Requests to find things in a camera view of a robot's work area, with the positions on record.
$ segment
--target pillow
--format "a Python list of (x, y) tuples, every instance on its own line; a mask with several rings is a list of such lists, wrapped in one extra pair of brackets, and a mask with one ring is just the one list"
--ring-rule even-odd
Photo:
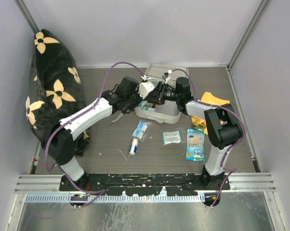
[[(45, 29), (36, 33), (34, 43), (36, 50), (25, 105), (31, 130), (41, 141), (49, 119), (66, 118), (86, 105), (76, 62), (68, 48)], [(86, 130), (76, 139), (76, 154), (82, 155), (88, 143)]]

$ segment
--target small tube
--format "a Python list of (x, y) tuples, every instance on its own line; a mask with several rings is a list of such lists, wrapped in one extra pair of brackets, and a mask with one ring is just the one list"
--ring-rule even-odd
[(130, 156), (134, 156), (136, 151), (137, 151), (137, 145), (139, 144), (139, 141), (138, 139), (133, 139), (132, 140), (132, 144), (131, 144), (131, 147), (130, 147), (130, 152), (129, 152), (129, 155)]

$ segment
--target wall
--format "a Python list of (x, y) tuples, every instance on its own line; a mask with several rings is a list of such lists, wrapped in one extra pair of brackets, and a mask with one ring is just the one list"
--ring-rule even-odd
[(24, 0), (78, 66), (228, 64), (260, 0)]
[(263, 170), (290, 227), (290, 0), (271, 1), (233, 68)]
[(0, 0), (0, 231), (37, 145), (25, 118), (33, 33), (13, 0)]

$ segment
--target open container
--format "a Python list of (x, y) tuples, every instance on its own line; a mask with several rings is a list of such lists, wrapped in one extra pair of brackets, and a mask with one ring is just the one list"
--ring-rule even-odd
[[(189, 73), (186, 67), (181, 66), (169, 66), (162, 64), (152, 64), (149, 66), (145, 72), (145, 75), (150, 78), (150, 81), (157, 86), (159, 81), (163, 81), (162, 75), (168, 70), (173, 70), (175, 68), (180, 68)], [(168, 84), (172, 87), (176, 87), (176, 79), (178, 77), (187, 77), (182, 71), (175, 71), (170, 74), (170, 81)], [(180, 119), (181, 113), (178, 111), (176, 102), (165, 101), (163, 105), (156, 105), (155, 111), (150, 112), (145, 110), (145, 107), (138, 106), (135, 108), (135, 113), (137, 116), (146, 119), (155, 120), (158, 123), (168, 123), (174, 124)]]

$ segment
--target robotic arm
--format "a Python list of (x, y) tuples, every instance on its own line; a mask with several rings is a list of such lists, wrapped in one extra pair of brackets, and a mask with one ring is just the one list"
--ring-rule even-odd
[[(164, 104), (165, 101), (174, 101), (179, 111), (183, 114), (197, 116), (206, 120), (212, 148), (209, 159), (202, 169), (202, 182), (209, 188), (216, 186), (223, 180), (225, 174), (223, 167), (229, 152), (226, 156), (224, 153), (229, 146), (242, 137), (242, 127), (239, 121), (228, 111), (194, 101), (187, 78), (178, 78), (176, 80), (176, 88), (167, 84), (170, 79), (168, 73), (163, 75), (163, 79), (164, 81), (159, 82), (155, 87), (145, 78), (141, 83), (138, 83), (133, 78), (124, 77), (119, 85), (115, 85), (113, 90), (104, 91), (101, 98), (96, 99), (99, 102), (95, 107), (96, 100), (72, 116), (60, 121), (55, 119), (49, 121), (44, 131), (41, 146), (45, 149), (51, 134), (59, 126), (67, 124), (52, 139), (49, 155), (78, 187), (84, 188), (88, 181), (87, 174), (74, 157), (74, 141), (85, 129), (117, 111), (128, 114), (143, 100), (159, 105)], [(225, 104), (223, 107), (233, 111), (230, 104)], [(72, 118), (82, 113), (85, 114), (72, 121)], [(227, 124), (221, 125), (220, 120), (226, 121)]]

